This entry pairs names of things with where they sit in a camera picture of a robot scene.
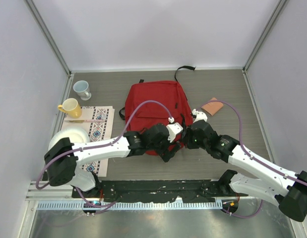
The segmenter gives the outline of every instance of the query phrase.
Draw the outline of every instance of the metal floor panel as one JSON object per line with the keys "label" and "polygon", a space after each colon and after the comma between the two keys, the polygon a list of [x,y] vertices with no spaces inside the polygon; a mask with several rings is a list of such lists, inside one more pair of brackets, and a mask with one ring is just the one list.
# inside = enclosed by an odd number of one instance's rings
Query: metal floor panel
{"label": "metal floor panel", "polygon": [[[243,199],[238,214],[250,215],[259,201]],[[264,203],[251,219],[220,210],[111,211],[95,217],[81,211],[37,211],[31,238],[294,238],[290,220]]]}

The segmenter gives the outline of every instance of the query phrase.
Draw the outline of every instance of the backpack strap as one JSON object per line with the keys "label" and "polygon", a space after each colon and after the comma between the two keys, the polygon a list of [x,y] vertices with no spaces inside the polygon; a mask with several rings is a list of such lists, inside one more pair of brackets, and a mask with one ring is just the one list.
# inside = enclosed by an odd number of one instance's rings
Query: backpack strap
{"label": "backpack strap", "polygon": [[181,68],[186,68],[186,69],[189,69],[189,70],[195,70],[195,69],[196,69],[196,67],[187,66],[187,65],[184,65],[184,66],[179,67],[179,68],[177,69],[177,71],[175,71],[175,74],[174,74],[174,79],[175,79],[176,82],[178,82],[178,79],[177,79],[177,72],[178,72],[178,70],[181,69]]}
{"label": "backpack strap", "polygon": [[124,107],[120,109],[120,111],[119,111],[119,116],[120,116],[120,118],[121,118],[122,120],[125,120],[125,115],[122,114],[122,111],[124,111]]}
{"label": "backpack strap", "polygon": [[183,139],[184,139],[184,137],[186,135],[186,124],[185,124],[185,117],[184,117],[184,115],[182,113],[180,115],[182,117],[182,125],[181,126],[183,127],[183,131],[182,131],[182,134],[181,134],[180,142],[183,142]]}

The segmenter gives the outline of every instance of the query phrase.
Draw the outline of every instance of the mug handle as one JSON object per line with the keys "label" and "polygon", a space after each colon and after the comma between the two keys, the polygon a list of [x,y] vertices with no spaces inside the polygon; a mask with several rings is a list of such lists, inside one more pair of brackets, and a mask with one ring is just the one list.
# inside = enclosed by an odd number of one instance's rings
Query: mug handle
{"label": "mug handle", "polygon": [[63,109],[63,105],[58,105],[58,109],[59,109],[61,112],[67,113],[67,112]]}

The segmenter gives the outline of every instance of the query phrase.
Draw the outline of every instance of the backpack handle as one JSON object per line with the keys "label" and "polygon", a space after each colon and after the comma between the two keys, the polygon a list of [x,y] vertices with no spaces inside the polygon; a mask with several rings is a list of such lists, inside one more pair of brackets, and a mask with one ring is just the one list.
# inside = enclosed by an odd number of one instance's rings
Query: backpack handle
{"label": "backpack handle", "polygon": [[195,70],[195,69],[196,69],[196,67],[187,66],[187,65],[184,65],[184,66],[179,67],[179,68],[177,69],[177,71],[175,71],[175,74],[174,74],[174,79],[175,79],[176,82],[178,82],[178,79],[177,79],[177,72],[178,72],[178,70],[181,69],[181,68],[186,68],[186,69],[189,69],[189,70]]}

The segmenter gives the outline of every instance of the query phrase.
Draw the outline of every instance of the white wall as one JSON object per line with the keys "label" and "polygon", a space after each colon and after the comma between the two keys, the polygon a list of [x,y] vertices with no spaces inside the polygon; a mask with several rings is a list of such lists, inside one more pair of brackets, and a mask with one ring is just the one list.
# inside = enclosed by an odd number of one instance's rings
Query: white wall
{"label": "white wall", "polygon": [[278,0],[34,0],[72,70],[244,66]]}
{"label": "white wall", "polygon": [[22,0],[0,0],[0,238],[15,238],[66,75]]}
{"label": "white wall", "polygon": [[289,1],[249,78],[277,164],[307,171],[307,0]]}

